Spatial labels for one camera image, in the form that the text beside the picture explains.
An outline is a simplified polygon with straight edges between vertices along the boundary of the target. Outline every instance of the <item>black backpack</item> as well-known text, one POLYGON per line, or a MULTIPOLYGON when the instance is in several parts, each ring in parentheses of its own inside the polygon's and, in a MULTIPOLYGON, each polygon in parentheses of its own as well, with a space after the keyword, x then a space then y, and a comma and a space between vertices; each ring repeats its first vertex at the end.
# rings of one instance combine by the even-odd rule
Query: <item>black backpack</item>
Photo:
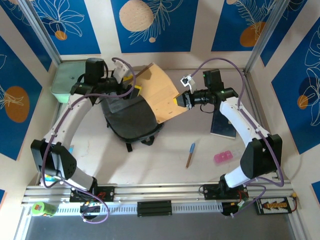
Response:
POLYGON ((133 99, 101 98, 101 107, 107 127, 126 143, 132 152, 132 143, 151 146, 163 123, 158 124, 155 114, 142 96, 133 99))

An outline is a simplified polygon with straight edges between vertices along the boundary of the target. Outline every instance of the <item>pen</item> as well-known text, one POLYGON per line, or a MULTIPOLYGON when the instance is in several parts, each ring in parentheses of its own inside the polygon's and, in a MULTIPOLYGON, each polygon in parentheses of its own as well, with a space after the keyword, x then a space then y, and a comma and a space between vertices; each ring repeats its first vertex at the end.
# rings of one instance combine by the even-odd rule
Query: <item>pen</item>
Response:
POLYGON ((196 144, 195 143, 192 143, 191 144, 191 147, 190 147, 190 154, 189 154, 189 157, 188 157, 188 161, 186 162, 186 166, 185 168, 187 169, 189 167, 189 164, 190 164, 190 161, 191 161, 191 157, 192 157, 192 154, 194 153, 194 150, 195 150, 195 146, 196 144))

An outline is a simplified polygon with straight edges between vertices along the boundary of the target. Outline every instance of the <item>blue backdrop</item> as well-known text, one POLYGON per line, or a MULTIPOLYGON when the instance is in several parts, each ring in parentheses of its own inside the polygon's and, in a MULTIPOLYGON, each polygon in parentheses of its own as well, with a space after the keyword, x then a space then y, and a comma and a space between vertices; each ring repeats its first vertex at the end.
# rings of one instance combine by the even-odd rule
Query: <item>blue backdrop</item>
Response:
POLYGON ((61 55, 100 54, 84 0, 34 0, 32 5, 61 55))
POLYGON ((314 190, 315 196, 320 204, 320 181, 314 182, 311 185, 314 190))
POLYGON ((272 81, 300 154, 320 143, 320 18, 272 81))
POLYGON ((2 198, 4 197, 4 195, 5 195, 5 191, 0 189, 0 206, 1 206, 2 198))
POLYGON ((291 25, 296 20, 301 9, 306 4, 307 0, 291 0, 288 7, 284 11, 279 23, 275 27, 268 43, 264 47, 260 57, 264 66, 266 66, 277 50, 279 44, 284 39, 291 25))
MULTIPOLYGON (((4 91, 7 91, 10 87, 18 86, 26 91, 29 99, 28 114, 23 122, 17 123, 9 118, 5 106, 11 110, 11 115, 19 115, 21 112, 12 112, 12 109, 15 109, 18 104, 12 102, 13 99, 0 90, 0 153, 16 160, 42 87, 1 37, 0 86, 4 91)), ((21 95, 13 94, 12 96, 21 97, 21 95)))
POLYGON ((234 4, 224 0, 211 51, 251 51, 253 46, 241 45, 240 37, 253 23, 267 21, 268 14, 258 15, 265 2, 267 6, 271 0, 238 0, 234 4))
POLYGON ((48 71, 52 60, 30 26, 28 20, 25 18, 20 7, 8 0, 0 0, 0 5, 23 36, 24 40, 28 43, 34 54, 40 60, 44 68, 48 71))
MULTIPOLYGON (((190 52, 198 0, 165 1, 167 3, 160 10, 161 1, 143 0, 152 9, 154 17, 158 13, 159 21, 155 18, 148 29, 136 32, 124 28, 120 20, 120 9, 127 2, 128 0, 111 0, 122 53, 190 52), (158 29, 157 33, 152 33, 153 27, 158 29), (150 42, 150 38, 155 38, 155 42, 150 42)), ((136 14, 138 13, 131 13, 131 19, 136 14)))

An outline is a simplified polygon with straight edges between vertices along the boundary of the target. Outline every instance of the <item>green container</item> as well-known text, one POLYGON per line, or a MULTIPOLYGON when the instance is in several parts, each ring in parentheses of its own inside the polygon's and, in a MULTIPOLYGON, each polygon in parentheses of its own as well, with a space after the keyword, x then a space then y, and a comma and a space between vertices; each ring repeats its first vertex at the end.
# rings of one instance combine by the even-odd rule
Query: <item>green container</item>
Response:
POLYGON ((32 215, 52 217, 57 212, 57 207, 46 202, 38 201, 32 206, 32 215))
POLYGON ((51 92, 60 103, 68 103, 71 88, 77 82, 79 76, 85 72, 85 61, 67 61, 59 64, 51 86, 51 92))

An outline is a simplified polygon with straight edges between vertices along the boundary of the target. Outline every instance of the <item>gray floor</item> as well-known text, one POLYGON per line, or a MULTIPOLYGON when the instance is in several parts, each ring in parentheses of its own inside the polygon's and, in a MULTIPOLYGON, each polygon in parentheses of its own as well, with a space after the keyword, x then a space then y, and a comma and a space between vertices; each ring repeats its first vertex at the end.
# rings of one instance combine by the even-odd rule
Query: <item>gray floor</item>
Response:
POLYGON ((258 216, 252 207, 234 219, 221 213, 112 215, 102 224, 80 216, 33 217, 27 240, 292 240, 285 214, 258 216))

